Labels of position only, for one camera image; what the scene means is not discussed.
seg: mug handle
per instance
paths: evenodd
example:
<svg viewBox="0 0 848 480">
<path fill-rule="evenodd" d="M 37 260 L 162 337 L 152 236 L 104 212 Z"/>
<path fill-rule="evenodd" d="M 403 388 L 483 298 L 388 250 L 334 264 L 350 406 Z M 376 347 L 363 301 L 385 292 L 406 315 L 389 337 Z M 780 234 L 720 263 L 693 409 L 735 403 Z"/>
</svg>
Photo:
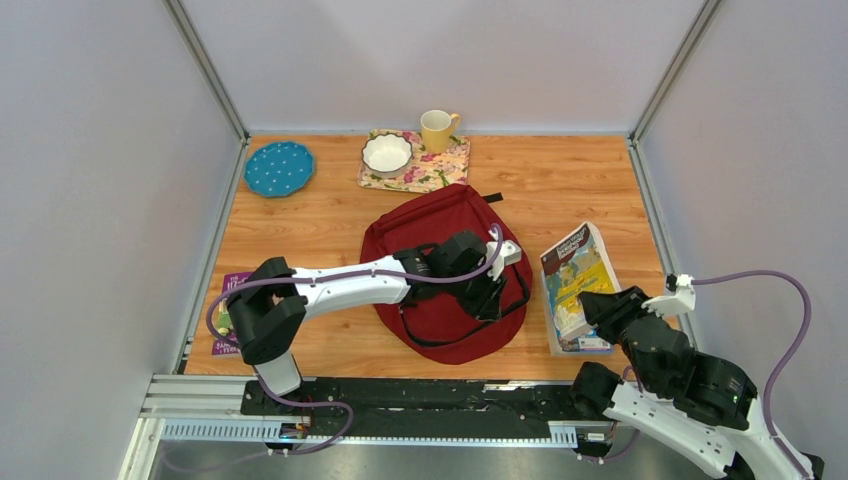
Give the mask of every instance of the mug handle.
<svg viewBox="0 0 848 480">
<path fill-rule="evenodd" d="M 456 130 L 456 127 L 459 126 L 459 121 L 460 121 L 459 114 L 458 113 L 452 113 L 451 114 L 451 126 L 448 127 L 448 135 L 453 135 L 454 130 Z"/>
</svg>

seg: floral placemat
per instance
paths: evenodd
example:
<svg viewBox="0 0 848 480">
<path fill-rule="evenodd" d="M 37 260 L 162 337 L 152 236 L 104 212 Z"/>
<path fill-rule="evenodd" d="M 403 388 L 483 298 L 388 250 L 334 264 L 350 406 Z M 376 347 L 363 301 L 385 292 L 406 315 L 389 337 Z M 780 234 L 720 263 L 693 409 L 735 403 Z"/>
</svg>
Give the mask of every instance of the floral placemat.
<svg viewBox="0 0 848 480">
<path fill-rule="evenodd" d="M 365 162 L 360 162 L 356 180 L 360 186 L 427 193 L 453 183 L 468 183 L 468 160 L 471 158 L 471 141 L 468 137 L 451 136 L 452 143 L 445 153 L 428 153 L 418 132 L 378 128 L 372 130 L 368 137 L 374 138 L 385 133 L 401 135 L 412 144 L 412 161 L 404 173 L 394 178 L 378 177 L 365 166 Z"/>
</svg>

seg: white bracket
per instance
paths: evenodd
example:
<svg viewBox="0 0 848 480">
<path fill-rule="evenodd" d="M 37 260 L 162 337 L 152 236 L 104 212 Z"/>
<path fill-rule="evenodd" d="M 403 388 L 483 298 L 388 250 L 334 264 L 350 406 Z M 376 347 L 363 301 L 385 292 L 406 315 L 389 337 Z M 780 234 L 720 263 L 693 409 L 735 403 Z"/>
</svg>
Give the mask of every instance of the white bracket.
<svg viewBox="0 0 848 480">
<path fill-rule="evenodd" d="M 491 235 L 495 241 L 486 243 L 486 259 L 489 259 L 495 254 L 495 248 L 498 246 L 497 233 L 489 231 L 489 235 Z M 492 269 L 489 270 L 488 275 L 492 277 L 493 280 L 497 280 L 503 273 L 504 268 L 508 265 L 512 265 L 513 263 L 518 263 L 519 260 L 521 260 L 521 247 L 512 240 L 506 240 L 503 245 L 501 245 L 501 251 L 498 253 L 497 258 L 495 258 L 494 263 L 492 263 Z"/>
<path fill-rule="evenodd" d="M 678 275 L 674 295 L 660 295 L 647 300 L 642 308 L 658 317 L 673 317 L 695 309 L 695 288 L 691 275 Z"/>
</svg>

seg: black strap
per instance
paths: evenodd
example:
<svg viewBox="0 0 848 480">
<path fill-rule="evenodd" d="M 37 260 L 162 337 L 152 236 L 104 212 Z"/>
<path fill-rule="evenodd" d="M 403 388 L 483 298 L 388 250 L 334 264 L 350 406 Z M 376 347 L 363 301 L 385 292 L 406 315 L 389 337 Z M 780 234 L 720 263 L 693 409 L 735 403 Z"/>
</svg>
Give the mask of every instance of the black strap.
<svg viewBox="0 0 848 480">
<path fill-rule="evenodd" d="M 518 284 L 521 285 L 522 297 L 514 302 L 512 305 L 506 307 L 506 310 L 501 313 L 501 317 L 505 317 L 510 313 L 516 311 L 520 307 L 524 306 L 525 303 L 530 301 L 530 287 L 527 286 L 527 282 L 524 281 L 524 277 L 518 273 L 518 269 L 515 268 L 515 265 L 512 266 L 513 270 L 515 270 L 515 276 L 518 278 Z"/>
<path fill-rule="evenodd" d="M 500 202 L 501 200 L 503 200 L 503 195 L 501 195 L 501 192 L 493 193 L 491 195 L 484 195 L 483 200 L 485 200 L 486 203 Z"/>
<path fill-rule="evenodd" d="M 523 292 L 523 296 L 522 296 L 522 298 L 516 300 L 515 302 L 512 302 L 512 304 L 510 306 L 506 307 L 506 310 L 504 310 L 503 313 L 501 314 L 501 318 L 503 318 L 503 317 L 509 315 L 510 313 L 514 312 L 515 310 L 517 310 L 518 308 L 520 308 L 522 305 L 524 305 L 525 303 L 527 303 L 530 300 L 530 288 L 527 286 L 527 282 L 525 282 L 524 278 L 518 273 L 518 269 L 515 267 L 515 265 L 513 265 L 512 268 L 515 271 L 515 276 L 518 278 L 518 284 L 521 285 L 521 291 Z M 415 307 L 416 305 L 415 304 L 407 304 L 406 306 Z M 425 340 L 423 338 L 416 337 L 409 330 L 409 325 L 406 323 L 406 316 L 403 314 L 403 306 L 400 307 L 399 311 L 400 311 L 400 320 L 401 320 L 401 323 L 403 323 L 403 329 L 406 330 L 406 334 L 409 336 L 409 339 L 412 340 L 413 342 L 415 342 L 419 347 L 424 347 L 424 348 L 445 347 L 445 346 L 448 346 L 448 345 L 453 345 L 454 343 L 459 343 L 459 342 L 465 340 L 466 338 L 470 337 L 471 335 L 474 335 L 475 333 L 483 330 L 484 328 L 497 323 L 497 322 L 480 322 L 480 325 L 477 325 L 476 327 L 472 328 L 470 332 L 466 333 L 465 335 L 461 336 L 460 338 L 458 338 L 456 340 L 448 340 L 448 341 Z"/>
</svg>

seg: wooden surface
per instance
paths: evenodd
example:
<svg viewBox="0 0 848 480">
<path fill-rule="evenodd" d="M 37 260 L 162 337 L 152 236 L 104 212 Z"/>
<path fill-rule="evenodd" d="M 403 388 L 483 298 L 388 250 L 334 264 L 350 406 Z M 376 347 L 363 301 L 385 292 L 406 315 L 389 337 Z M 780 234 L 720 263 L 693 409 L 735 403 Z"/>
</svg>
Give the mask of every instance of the wooden surface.
<svg viewBox="0 0 848 480">
<path fill-rule="evenodd" d="M 371 190 L 356 184 L 365 136 L 259 136 L 250 153 L 270 142 L 293 140 L 315 155 L 316 173 L 289 198 L 266 199 L 239 185 L 206 304 L 221 292 L 224 274 L 251 271 L 285 256 L 294 267 L 358 263 L 366 228 L 417 194 Z M 501 350 L 464 365 L 421 357 L 363 306 L 304 324 L 292 351 L 304 376 L 362 376 L 511 380 L 569 380 L 587 360 L 615 371 L 614 355 L 552 357 L 548 347 L 539 255 L 580 222 L 603 235 L 622 287 L 662 292 L 663 275 L 636 179 L 621 137 L 471 137 L 469 183 L 481 195 L 502 192 L 492 205 L 518 237 L 533 266 L 533 297 L 524 326 Z M 201 319 L 185 373 L 251 374 L 240 357 L 213 358 L 212 336 Z"/>
</svg>

